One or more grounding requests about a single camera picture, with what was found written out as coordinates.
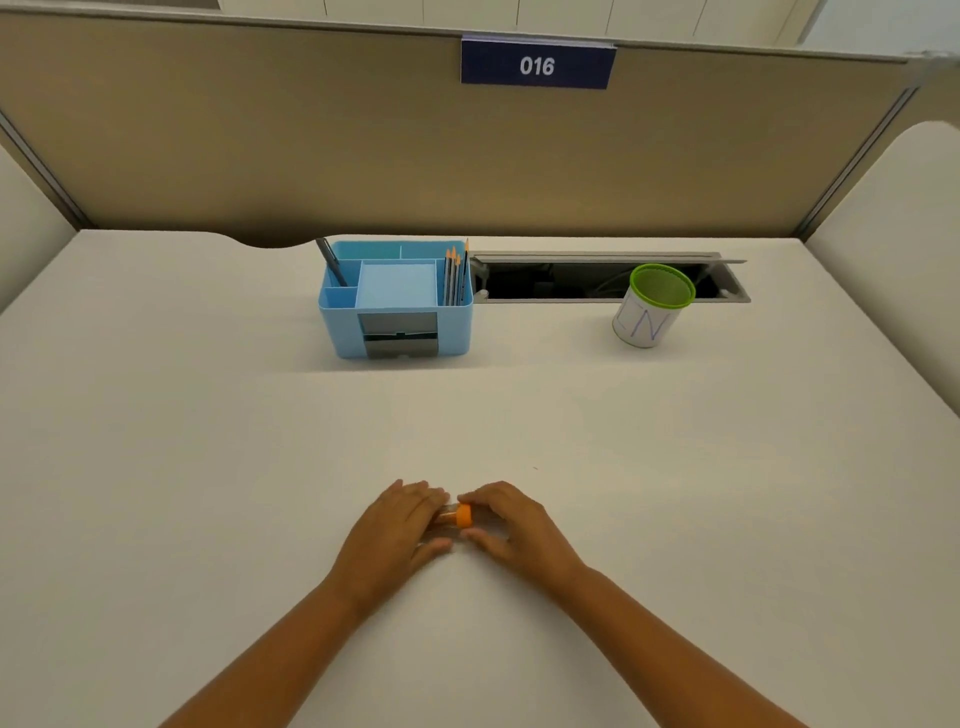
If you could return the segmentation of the person's right hand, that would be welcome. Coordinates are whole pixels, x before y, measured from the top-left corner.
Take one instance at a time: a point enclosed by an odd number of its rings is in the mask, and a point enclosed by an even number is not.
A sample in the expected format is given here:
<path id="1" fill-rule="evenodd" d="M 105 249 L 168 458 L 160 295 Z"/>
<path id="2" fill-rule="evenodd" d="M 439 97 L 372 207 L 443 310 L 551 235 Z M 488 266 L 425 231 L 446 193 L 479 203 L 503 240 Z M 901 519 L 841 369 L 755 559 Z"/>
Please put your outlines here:
<path id="1" fill-rule="evenodd" d="M 505 556 L 490 557 L 553 601 L 563 601 L 590 572 L 543 504 L 506 481 L 487 483 L 458 495 L 473 509 L 472 528 L 481 528 L 476 512 L 489 511 L 503 523 Z"/>

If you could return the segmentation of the person's left hand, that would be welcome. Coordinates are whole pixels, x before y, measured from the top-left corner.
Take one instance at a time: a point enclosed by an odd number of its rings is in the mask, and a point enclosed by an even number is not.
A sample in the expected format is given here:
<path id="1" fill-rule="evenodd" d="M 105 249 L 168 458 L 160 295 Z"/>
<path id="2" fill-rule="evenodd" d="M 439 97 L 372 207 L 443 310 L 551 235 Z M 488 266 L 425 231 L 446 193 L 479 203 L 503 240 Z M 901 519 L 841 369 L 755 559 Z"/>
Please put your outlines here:
<path id="1" fill-rule="evenodd" d="M 347 534 L 323 588 L 361 624 L 423 567 L 411 567 L 416 546 L 450 494 L 426 481 L 392 483 Z"/>

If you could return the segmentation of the person's right forearm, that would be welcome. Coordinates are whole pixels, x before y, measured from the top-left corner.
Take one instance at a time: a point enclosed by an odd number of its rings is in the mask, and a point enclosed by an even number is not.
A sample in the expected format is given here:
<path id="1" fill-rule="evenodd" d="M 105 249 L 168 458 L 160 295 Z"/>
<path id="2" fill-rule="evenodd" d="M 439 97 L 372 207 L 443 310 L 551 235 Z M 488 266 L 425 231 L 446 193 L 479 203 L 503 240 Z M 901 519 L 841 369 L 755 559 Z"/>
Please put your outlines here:
<path id="1" fill-rule="evenodd" d="M 553 600 L 659 728 L 809 728 L 601 572 L 579 566 Z"/>

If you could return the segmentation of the person's left forearm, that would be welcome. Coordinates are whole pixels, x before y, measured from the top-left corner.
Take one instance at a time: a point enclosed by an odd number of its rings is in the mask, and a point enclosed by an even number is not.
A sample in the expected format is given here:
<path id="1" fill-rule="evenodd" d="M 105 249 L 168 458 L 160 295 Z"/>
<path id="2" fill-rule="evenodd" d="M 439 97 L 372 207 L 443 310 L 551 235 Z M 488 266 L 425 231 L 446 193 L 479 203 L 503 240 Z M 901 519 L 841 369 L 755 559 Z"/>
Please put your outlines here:
<path id="1" fill-rule="evenodd" d="M 361 623 L 324 580 L 159 728 L 289 728 Z"/>

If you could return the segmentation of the blue desk organizer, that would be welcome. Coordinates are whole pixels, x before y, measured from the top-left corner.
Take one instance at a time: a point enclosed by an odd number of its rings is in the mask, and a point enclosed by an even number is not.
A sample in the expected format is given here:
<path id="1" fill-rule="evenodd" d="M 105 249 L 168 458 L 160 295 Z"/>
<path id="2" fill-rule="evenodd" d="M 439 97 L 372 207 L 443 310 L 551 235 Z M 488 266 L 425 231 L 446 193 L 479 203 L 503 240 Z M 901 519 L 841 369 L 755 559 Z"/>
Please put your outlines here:
<path id="1" fill-rule="evenodd" d="M 449 358 L 471 347 L 474 317 L 473 276 L 459 306 L 441 304 L 447 249 L 461 239 L 374 239 L 328 242 L 349 287 L 340 286 L 327 270 L 318 310 L 336 355 L 343 359 Z M 359 309 L 355 307 L 362 261 L 437 262 L 438 306 L 432 309 Z"/>

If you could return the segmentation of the bundle of pencils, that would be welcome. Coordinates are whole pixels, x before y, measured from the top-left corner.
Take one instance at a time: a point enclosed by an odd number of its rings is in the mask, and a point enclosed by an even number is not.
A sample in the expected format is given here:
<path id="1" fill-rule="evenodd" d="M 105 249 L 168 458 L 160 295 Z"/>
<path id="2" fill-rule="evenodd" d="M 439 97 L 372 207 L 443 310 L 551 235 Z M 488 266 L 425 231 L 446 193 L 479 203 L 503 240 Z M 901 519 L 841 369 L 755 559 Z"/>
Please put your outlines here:
<path id="1" fill-rule="evenodd" d="M 445 307 L 462 306 L 471 277 L 470 240 L 454 244 L 443 260 L 440 303 Z"/>

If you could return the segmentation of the white note pad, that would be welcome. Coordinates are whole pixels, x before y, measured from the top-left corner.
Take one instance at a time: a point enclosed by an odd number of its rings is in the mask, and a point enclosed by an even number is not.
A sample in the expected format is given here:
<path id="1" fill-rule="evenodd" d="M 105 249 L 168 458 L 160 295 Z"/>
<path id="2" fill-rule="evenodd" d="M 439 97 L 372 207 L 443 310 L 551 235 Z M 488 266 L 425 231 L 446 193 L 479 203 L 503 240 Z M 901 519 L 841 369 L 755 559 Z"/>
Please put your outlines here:
<path id="1" fill-rule="evenodd" d="M 359 310 L 432 310 L 438 307 L 434 259 L 364 260 L 355 308 Z"/>

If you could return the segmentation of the white cup with green rim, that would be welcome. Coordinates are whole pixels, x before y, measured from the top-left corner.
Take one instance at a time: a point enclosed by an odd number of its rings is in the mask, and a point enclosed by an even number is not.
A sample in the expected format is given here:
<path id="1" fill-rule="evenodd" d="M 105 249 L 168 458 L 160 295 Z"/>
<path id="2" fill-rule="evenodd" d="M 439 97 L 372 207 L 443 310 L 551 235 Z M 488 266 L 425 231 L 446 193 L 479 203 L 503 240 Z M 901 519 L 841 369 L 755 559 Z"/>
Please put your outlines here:
<path id="1" fill-rule="evenodd" d="M 695 296 L 694 283 L 677 268 L 663 263 L 637 266 L 611 321 L 612 330 L 634 348 L 655 348 Z"/>

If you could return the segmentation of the grey pen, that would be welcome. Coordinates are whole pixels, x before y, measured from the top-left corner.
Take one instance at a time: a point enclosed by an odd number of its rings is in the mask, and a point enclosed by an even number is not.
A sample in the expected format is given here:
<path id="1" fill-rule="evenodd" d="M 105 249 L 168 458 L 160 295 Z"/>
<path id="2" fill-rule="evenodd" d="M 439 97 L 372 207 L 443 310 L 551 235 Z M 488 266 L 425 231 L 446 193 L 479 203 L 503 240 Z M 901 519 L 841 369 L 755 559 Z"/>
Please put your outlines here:
<path id="1" fill-rule="evenodd" d="M 333 277 L 333 279 L 342 287 L 350 287 L 350 284 L 341 269 L 339 259 L 331 248 L 328 239 L 326 237 L 319 236 L 315 239 L 315 243 L 325 261 L 327 270 L 330 272 L 330 275 Z"/>

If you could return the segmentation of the beige desk partition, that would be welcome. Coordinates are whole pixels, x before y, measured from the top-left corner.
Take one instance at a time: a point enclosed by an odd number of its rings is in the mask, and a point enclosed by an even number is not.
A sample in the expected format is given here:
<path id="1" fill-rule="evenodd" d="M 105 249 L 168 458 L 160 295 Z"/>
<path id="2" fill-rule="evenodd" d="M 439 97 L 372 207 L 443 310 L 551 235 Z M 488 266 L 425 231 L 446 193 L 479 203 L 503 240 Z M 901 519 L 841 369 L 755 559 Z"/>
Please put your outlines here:
<path id="1" fill-rule="evenodd" d="M 628 45 L 605 90 L 464 84 L 448 33 L 0 5 L 0 115 L 104 230 L 789 237 L 960 57 Z"/>

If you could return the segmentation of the dark blue number sign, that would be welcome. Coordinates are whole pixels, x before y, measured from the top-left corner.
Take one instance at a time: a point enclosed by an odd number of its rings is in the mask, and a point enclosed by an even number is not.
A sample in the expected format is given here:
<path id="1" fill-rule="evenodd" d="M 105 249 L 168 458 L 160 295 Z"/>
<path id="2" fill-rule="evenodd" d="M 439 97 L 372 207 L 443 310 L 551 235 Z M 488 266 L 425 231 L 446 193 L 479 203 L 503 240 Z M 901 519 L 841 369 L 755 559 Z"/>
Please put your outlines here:
<path id="1" fill-rule="evenodd" d="M 464 35 L 464 85 L 605 91 L 618 47 L 553 38 Z"/>

